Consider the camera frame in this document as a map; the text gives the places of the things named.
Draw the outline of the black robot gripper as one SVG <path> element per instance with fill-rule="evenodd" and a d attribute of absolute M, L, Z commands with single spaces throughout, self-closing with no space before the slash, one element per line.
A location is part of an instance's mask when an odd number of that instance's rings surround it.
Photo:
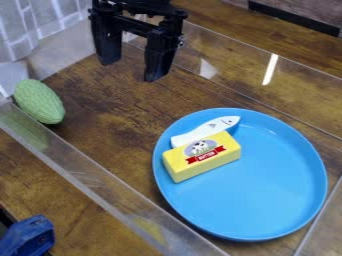
<path fill-rule="evenodd" d="M 154 82 L 170 72 L 182 44 L 183 21 L 189 14 L 171 0 L 92 0 L 91 31 L 100 63 L 122 57 L 122 32 L 147 36 L 144 80 Z"/>

